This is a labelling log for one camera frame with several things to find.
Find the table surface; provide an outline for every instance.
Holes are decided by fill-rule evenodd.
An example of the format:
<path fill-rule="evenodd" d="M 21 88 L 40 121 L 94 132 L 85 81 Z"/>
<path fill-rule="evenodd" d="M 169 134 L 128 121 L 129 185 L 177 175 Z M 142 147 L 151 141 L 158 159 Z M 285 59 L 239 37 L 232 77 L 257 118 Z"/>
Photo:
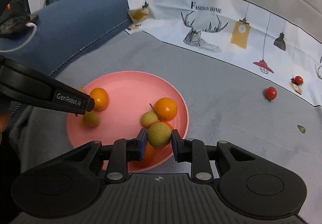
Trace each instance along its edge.
<path fill-rule="evenodd" d="M 71 63 L 57 79 L 78 88 L 121 70 L 153 73 L 182 94 L 190 117 L 187 137 L 206 145 L 227 140 L 297 173 L 308 189 L 300 216 L 311 224 L 321 223 L 321 108 L 248 71 L 143 32 L 122 32 Z M 262 95 L 270 86 L 278 91 L 272 103 Z M 18 140 L 22 171 L 72 149 L 66 117 L 41 108 L 29 108 L 20 117 L 10 137 Z M 297 125 L 304 126 L 306 133 Z M 213 163 L 212 167 L 218 176 Z M 170 158 L 148 172 L 190 172 L 190 164 Z"/>

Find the red cherry tomato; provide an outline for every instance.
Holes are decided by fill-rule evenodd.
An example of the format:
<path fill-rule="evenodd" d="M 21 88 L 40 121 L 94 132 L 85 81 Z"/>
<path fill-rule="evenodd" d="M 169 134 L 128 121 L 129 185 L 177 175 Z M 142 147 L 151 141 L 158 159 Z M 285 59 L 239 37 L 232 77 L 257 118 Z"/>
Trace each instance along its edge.
<path fill-rule="evenodd" d="M 302 79 L 302 77 L 301 77 L 301 76 L 296 76 L 296 77 L 294 78 L 294 84 L 296 84 L 297 86 L 302 85 L 302 84 L 303 84 L 303 79 Z"/>
<path fill-rule="evenodd" d="M 269 101 L 272 101 L 277 96 L 277 90 L 274 87 L 269 87 L 268 89 L 266 89 L 264 96 Z"/>

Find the fruit stem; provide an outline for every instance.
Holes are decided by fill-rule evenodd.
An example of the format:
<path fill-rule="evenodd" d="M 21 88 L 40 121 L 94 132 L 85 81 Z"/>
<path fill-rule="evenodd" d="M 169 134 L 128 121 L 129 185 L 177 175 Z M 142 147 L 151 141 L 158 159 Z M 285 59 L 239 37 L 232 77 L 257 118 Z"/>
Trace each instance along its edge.
<path fill-rule="evenodd" d="M 154 107 L 152 106 L 152 104 L 151 103 L 149 103 L 149 104 L 150 104 L 153 112 L 157 115 L 158 119 L 161 120 L 160 117 L 159 117 L 159 115 L 158 115 L 158 113 L 155 111 Z"/>

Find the speckled green fruit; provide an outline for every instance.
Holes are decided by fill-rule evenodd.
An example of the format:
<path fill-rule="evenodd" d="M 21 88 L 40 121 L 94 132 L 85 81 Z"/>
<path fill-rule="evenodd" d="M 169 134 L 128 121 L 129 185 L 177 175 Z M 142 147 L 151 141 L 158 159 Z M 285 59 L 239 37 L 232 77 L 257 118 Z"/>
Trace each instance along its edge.
<path fill-rule="evenodd" d="M 148 142 L 156 148 L 165 147 L 171 140 L 171 129 L 165 123 L 153 124 L 148 129 Z"/>
<path fill-rule="evenodd" d="M 158 116 L 152 111 L 148 111 L 144 113 L 143 116 L 141 117 L 141 125 L 142 127 L 145 127 L 147 129 L 153 122 L 156 122 L 156 121 L 158 121 Z"/>
<path fill-rule="evenodd" d="M 82 121 L 86 127 L 90 128 L 95 128 L 100 124 L 99 115 L 93 110 L 91 112 L 86 112 Z"/>

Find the blue cushion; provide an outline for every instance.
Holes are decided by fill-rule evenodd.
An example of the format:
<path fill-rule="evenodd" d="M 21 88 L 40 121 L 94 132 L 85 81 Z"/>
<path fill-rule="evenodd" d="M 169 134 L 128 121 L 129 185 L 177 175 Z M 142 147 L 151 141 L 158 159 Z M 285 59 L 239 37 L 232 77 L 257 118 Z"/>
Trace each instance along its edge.
<path fill-rule="evenodd" d="M 131 24 L 128 0 L 60 0 L 37 14 L 34 38 L 22 49 L 0 54 L 44 74 L 64 62 L 53 77 L 67 63 L 103 45 Z M 21 45 L 31 31 L 16 41 L 1 38 L 0 49 Z"/>

